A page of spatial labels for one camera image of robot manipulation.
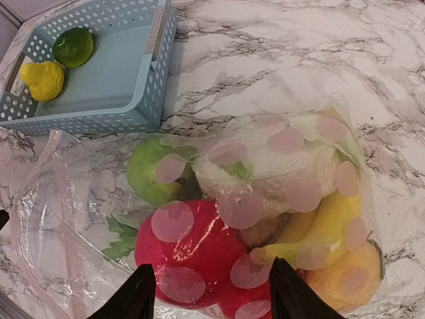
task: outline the basket bottom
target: basket bottom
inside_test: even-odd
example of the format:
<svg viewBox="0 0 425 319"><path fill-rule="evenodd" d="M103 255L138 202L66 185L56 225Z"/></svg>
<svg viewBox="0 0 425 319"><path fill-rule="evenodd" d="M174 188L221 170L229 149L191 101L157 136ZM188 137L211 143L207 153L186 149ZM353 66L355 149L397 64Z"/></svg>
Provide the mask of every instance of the basket bottom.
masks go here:
<svg viewBox="0 0 425 319"><path fill-rule="evenodd" d="M35 116L119 108L135 90L150 27L94 37L94 53L84 65L69 69L62 94L39 103Z"/></svg>

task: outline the green apple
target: green apple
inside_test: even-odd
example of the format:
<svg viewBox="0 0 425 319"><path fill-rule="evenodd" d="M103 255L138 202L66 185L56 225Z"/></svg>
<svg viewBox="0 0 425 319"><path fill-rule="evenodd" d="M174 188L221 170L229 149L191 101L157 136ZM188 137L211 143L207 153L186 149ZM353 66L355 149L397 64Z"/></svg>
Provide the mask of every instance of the green apple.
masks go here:
<svg viewBox="0 0 425 319"><path fill-rule="evenodd" d="M186 163L179 178L171 183L159 183L155 172L159 162L169 154L187 158L193 148L173 148L159 143L160 138L141 143L133 152L127 165L127 181L134 191L150 204L163 206L171 201L198 199L201 190L190 163Z"/></svg>

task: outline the basket handle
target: basket handle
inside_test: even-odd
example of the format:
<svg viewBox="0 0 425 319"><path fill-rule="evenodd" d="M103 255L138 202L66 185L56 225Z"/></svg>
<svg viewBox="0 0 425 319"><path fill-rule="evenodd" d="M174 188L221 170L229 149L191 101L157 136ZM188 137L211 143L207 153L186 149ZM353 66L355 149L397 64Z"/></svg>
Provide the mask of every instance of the basket handle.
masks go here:
<svg viewBox="0 0 425 319"><path fill-rule="evenodd" d="M7 82L5 85L5 91L9 94L11 94L13 83L15 83L16 77L18 76L18 73L19 73L19 69L21 68L23 64L25 57L26 57L25 54L21 52L20 55L18 56L18 59L15 62L15 65L13 66L12 72L10 73L7 79Z"/></svg>
<svg viewBox="0 0 425 319"><path fill-rule="evenodd" d="M166 18L165 5L158 6L153 16L152 28L149 32L145 50L145 54L152 54L155 61L158 59L159 49L161 48L162 35L167 21Z"/></svg>

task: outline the bag of fruit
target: bag of fruit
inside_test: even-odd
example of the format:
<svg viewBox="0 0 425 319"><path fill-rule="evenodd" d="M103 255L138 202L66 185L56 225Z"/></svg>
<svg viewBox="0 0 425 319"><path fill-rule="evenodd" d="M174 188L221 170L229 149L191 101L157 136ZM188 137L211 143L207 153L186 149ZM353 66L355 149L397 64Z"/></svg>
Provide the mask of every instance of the bag of fruit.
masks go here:
<svg viewBox="0 0 425 319"><path fill-rule="evenodd" d="M13 229L57 318L86 318L143 264L157 280L156 318L270 319L276 258L342 314L383 280L361 149L333 106L247 117L203 138L148 134L104 147L53 134ZM52 254L64 271L40 258ZM69 282L68 299L41 288L50 277Z"/></svg>

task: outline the green lime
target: green lime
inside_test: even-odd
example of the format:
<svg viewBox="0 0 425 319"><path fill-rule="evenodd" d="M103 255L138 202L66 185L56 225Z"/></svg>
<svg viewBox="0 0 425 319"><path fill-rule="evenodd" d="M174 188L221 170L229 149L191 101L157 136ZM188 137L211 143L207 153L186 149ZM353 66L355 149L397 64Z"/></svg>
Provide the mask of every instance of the green lime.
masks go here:
<svg viewBox="0 0 425 319"><path fill-rule="evenodd" d="M93 53L93 37L87 29L73 28L63 32L53 45L53 56L68 68L83 65Z"/></svg>

